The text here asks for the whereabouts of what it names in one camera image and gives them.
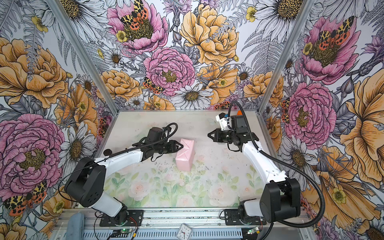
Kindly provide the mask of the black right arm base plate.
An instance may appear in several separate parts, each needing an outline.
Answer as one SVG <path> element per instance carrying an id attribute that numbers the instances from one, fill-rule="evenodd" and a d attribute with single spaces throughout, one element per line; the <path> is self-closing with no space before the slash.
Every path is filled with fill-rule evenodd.
<path id="1" fill-rule="evenodd" d="M 220 218 L 225 221 L 226 226 L 264 226 L 267 224 L 262 217 L 249 217 L 240 213 L 238 209 L 224 209 Z"/>

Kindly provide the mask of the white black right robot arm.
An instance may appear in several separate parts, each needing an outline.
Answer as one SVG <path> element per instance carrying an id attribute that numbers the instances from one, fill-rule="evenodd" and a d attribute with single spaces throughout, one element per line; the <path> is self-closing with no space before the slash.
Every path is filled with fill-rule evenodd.
<path id="1" fill-rule="evenodd" d="M 220 127 L 208 137 L 215 143 L 235 145 L 250 160 L 259 174 L 264 189 L 262 196 L 240 202 L 236 214 L 227 218 L 244 225 L 274 223 L 298 217 L 301 213 L 300 185 L 280 170 L 264 152 L 259 138 L 249 129 L 245 117 L 220 113 L 216 116 Z"/>

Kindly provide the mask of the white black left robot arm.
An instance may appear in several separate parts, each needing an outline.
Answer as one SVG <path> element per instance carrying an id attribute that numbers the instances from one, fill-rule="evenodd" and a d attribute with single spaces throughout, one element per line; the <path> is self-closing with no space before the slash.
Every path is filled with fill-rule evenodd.
<path id="1" fill-rule="evenodd" d="M 129 149 L 110 153 L 106 157 L 82 158 L 69 178 L 64 191 L 76 202 L 86 208 L 93 208 L 122 225 L 128 217 L 127 207 L 104 192 L 105 180 L 112 174 L 134 164 L 150 159 L 154 155 L 173 154 L 184 146 L 170 138 L 177 132 L 178 124 L 170 123 L 163 128 L 153 127 L 148 135 Z"/>

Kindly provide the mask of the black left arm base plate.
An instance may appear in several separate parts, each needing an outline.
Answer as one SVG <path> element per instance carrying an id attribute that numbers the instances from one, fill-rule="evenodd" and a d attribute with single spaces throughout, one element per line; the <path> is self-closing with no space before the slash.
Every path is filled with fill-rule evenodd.
<path id="1" fill-rule="evenodd" d="M 103 214 L 100 220 L 100 227 L 140 227 L 142 225 L 143 210 L 123 210 L 116 217 Z"/>

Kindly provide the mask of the purple and pink wrapping paper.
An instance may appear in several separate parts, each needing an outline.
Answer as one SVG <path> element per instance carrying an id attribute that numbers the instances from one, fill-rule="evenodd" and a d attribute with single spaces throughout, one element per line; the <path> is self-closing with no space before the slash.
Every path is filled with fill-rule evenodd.
<path id="1" fill-rule="evenodd" d="M 178 170 L 184 172 L 190 172 L 193 165 L 195 150 L 194 145 L 195 141 L 188 139 L 181 139 L 180 143 L 183 145 L 183 148 L 177 152 L 176 155 L 176 165 Z"/>

